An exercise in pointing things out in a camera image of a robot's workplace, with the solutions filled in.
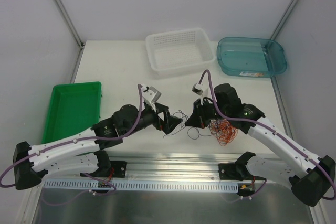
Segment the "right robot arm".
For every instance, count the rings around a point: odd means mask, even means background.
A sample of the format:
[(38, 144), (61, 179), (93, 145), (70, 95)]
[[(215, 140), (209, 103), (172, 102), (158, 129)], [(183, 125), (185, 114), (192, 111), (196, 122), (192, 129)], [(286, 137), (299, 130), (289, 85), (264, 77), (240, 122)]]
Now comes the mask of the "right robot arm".
[(289, 188), (297, 199), (314, 207), (326, 192), (335, 188), (335, 160), (320, 157), (307, 150), (271, 123), (265, 114), (252, 104), (242, 103), (230, 84), (220, 84), (211, 91), (197, 83), (192, 91), (200, 96), (193, 103), (193, 112), (185, 125), (203, 129), (213, 120), (226, 119), (234, 128), (258, 140), (281, 161), (267, 161), (255, 153), (245, 152), (232, 172), (235, 180), (250, 176), (262, 177)]

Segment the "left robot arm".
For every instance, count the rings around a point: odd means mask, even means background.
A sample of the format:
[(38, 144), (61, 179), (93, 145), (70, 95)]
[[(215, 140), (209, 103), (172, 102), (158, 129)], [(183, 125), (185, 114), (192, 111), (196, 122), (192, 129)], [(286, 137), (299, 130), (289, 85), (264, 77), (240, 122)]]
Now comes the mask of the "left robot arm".
[(181, 122), (182, 119), (170, 115), (168, 107), (160, 103), (155, 109), (149, 105), (137, 109), (127, 104), (76, 135), (48, 144), (20, 142), (13, 155), (15, 188), (32, 188), (53, 174), (105, 176), (110, 170), (107, 148), (121, 144), (124, 138), (148, 126), (170, 134)]

